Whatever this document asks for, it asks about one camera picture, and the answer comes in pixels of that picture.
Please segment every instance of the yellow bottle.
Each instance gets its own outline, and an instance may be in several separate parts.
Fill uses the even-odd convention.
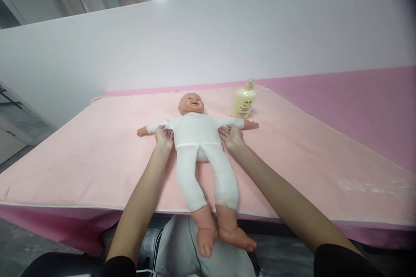
[[[236,118],[247,119],[256,96],[254,79],[250,78],[244,87],[237,91],[231,115]]]

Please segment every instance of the pink blanket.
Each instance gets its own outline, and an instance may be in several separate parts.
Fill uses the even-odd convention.
[[[228,116],[236,88],[203,90],[206,113]],[[413,174],[305,114],[270,90],[259,93],[246,131],[248,145],[334,221],[414,226]],[[0,203],[123,209],[150,157],[154,137],[136,130],[178,116],[184,92],[96,100],[0,175]],[[239,213],[276,218],[260,190],[231,159],[240,188]],[[187,211],[175,181],[175,155],[157,211]],[[197,176],[214,207],[209,164]]]

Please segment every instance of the door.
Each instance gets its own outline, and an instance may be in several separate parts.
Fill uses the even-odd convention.
[[[26,144],[16,139],[11,132],[0,129],[0,164],[25,147]]]

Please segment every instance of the gray pants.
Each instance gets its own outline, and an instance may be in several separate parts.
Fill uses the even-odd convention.
[[[218,237],[211,258],[199,255],[198,227],[190,216],[174,215],[165,225],[156,259],[156,272],[164,277],[254,277],[254,268],[246,251]]]

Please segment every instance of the doll head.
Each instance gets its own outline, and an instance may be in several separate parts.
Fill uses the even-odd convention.
[[[198,94],[188,93],[182,96],[178,110],[182,116],[187,113],[202,113],[204,111],[204,103]]]

